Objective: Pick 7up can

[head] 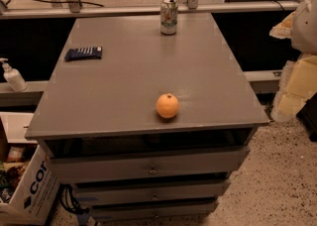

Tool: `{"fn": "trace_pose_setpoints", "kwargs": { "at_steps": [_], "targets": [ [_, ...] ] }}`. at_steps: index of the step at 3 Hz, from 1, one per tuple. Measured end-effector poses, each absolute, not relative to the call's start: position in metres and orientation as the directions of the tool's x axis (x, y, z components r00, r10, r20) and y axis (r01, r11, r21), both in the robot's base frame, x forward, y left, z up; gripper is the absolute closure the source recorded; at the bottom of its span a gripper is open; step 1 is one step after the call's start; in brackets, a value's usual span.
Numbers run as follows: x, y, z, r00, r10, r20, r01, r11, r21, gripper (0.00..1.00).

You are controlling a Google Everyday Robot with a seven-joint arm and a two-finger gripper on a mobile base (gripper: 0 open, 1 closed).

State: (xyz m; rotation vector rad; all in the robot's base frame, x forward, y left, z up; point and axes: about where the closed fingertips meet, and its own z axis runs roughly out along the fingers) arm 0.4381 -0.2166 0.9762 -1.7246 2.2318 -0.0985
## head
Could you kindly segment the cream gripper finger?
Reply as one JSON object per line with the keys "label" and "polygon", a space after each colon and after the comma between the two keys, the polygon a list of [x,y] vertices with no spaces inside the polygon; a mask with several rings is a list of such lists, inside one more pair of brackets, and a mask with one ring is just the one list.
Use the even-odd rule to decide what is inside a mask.
{"label": "cream gripper finger", "polygon": [[274,97],[271,118],[287,122],[317,93],[317,56],[302,54],[297,61],[286,62]]}
{"label": "cream gripper finger", "polygon": [[277,39],[290,39],[292,37],[292,24],[295,13],[286,16],[280,23],[274,26],[269,35]]}

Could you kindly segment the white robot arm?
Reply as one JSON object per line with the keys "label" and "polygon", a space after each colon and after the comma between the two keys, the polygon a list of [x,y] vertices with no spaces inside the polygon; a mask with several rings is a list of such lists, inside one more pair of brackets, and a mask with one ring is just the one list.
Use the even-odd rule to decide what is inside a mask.
{"label": "white robot arm", "polygon": [[282,70],[271,110],[274,121],[286,122],[317,93],[317,0],[302,0],[269,34],[291,39],[291,46],[300,51],[299,59],[288,61]]}

